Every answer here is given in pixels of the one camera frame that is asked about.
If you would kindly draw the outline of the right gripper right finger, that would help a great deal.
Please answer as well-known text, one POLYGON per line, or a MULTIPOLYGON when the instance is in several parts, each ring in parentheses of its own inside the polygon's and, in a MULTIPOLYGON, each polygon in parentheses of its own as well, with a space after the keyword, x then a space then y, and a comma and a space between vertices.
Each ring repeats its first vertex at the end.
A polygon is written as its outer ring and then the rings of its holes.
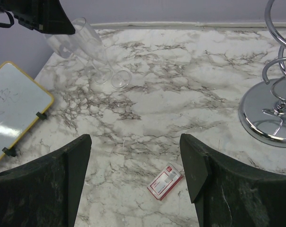
POLYGON ((249 166, 190 134, 179 146, 201 227, 286 227, 286 175, 249 166))

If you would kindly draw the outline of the chrome wine glass rack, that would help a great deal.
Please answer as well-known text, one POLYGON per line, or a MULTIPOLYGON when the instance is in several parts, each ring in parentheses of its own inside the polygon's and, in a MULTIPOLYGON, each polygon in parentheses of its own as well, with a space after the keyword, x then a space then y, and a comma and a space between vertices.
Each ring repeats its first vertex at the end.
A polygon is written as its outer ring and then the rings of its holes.
POLYGON ((264 17, 270 34, 280 45, 278 56, 263 68, 262 82, 244 94, 238 115, 252 137, 271 146, 286 148, 286 37, 272 22, 273 4, 272 0, 267 2, 264 17))

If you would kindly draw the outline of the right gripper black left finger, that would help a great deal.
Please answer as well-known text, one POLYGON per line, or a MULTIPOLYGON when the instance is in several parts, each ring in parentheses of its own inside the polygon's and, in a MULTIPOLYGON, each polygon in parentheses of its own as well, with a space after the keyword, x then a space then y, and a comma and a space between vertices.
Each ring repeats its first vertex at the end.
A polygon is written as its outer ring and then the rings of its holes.
POLYGON ((0 173, 0 227, 72 227, 91 152, 83 134, 62 148, 0 173))

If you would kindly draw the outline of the yellow framed whiteboard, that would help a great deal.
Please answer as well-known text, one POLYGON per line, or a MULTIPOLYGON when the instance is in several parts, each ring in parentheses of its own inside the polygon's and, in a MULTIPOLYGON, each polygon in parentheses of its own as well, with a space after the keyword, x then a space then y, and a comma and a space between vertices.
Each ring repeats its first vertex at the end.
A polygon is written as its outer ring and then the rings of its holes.
POLYGON ((17 65, 0 66, 0 160, 15 156, 14 146, 45 112, 54 97, 17 65))

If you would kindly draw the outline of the small red white box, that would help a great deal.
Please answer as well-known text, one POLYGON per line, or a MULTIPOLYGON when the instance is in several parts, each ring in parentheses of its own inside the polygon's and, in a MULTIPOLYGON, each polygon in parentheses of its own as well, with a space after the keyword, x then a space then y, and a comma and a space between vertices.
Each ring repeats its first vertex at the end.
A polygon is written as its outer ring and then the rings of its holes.
POLYGON ((156 200, 161 201, 182 178, 183 175, 171 163, 168 163, 147 185, 147 189, 156 200))

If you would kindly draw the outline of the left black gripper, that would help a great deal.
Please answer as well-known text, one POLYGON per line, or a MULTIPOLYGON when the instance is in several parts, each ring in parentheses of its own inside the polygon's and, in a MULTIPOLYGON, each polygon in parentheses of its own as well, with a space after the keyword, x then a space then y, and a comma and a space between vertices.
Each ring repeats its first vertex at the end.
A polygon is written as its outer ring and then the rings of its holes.
POLYGON ((0 13, 9 18, 9 23, 0 22, 1 28, 11 28, 16 19, 20 25, 43 34, 75 34, 59 0, 0 0, 0 13))

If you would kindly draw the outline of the clear wine glass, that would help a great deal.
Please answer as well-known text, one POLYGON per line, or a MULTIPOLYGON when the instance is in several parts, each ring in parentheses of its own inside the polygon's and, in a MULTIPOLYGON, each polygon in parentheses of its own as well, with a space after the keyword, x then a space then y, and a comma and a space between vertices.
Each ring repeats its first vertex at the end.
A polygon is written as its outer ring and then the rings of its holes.
POLYGON ((129 85, 131 74, 126 70, 116 71, 111 66, 105 47, 99 35, 83 17, 72 21, 75 34, 71 39, 88 55, 89 63, 95 68, 94 81, 96 84, 105 84, 110 81, 115 89, 123 89, 129 85))
POLYGON ((112 77, 108 68, 99 68, 93 64, 92 59, 80 48, 70 35, 44 34, 44 38, 53 51, 64 59, 76 57, 83 65, 84 72, 92 76, 96 84, 105 84, 112 77))

